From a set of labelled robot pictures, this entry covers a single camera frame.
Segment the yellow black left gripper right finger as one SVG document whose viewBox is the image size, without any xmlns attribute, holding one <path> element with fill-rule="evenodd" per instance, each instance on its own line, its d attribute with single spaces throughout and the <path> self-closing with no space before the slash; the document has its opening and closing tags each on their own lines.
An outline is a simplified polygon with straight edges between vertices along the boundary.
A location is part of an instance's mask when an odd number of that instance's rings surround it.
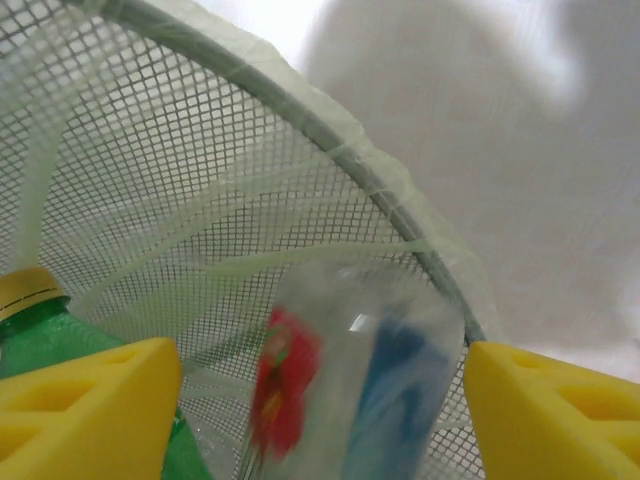
<svg viewBox="0 0 640 480">
<path fill-rule="evenodd" d="M 640 480 L 640 384 L 476 341 L 464 389 L 487 480 Z"/>
</svg>

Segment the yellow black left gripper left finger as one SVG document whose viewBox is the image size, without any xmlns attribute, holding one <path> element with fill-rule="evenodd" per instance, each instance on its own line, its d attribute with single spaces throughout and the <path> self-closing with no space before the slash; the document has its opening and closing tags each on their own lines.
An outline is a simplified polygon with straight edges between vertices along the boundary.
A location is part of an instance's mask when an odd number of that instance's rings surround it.
<svg viewBox="0 0 640 480">
<path fill-rule="evenodd" d="M 180 384 L 168 338 L 0 380 L 0 480 L 160 480 Z"/>
</svg>

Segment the green bottle yellow cap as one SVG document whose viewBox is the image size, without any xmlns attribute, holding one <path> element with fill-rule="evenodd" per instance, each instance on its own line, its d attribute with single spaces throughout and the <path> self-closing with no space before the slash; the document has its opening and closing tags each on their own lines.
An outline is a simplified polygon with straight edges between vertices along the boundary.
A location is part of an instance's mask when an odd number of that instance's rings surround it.
<svg viewBox="0 0 640 480">
<path fill-rule="evenodd" d="M 53 274 L 29 267 L 0 276 L 0 378 L 124 345 L 75 316 Z M 162 480 L 214 480 L 181 410 L 169 437 Z"/>
</svg>

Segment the blue white label bottle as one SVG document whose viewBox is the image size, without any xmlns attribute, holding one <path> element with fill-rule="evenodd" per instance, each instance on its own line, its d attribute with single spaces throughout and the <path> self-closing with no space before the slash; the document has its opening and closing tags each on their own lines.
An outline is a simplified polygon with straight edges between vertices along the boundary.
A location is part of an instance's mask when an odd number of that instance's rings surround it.
<svg viewBox="0 0 640 480">
<path fill-rule="evenodd" d="M 238 480 L 416 480 L 463 337 L 458 306 L 397 265 L 290 269 Z"/>
</svg>

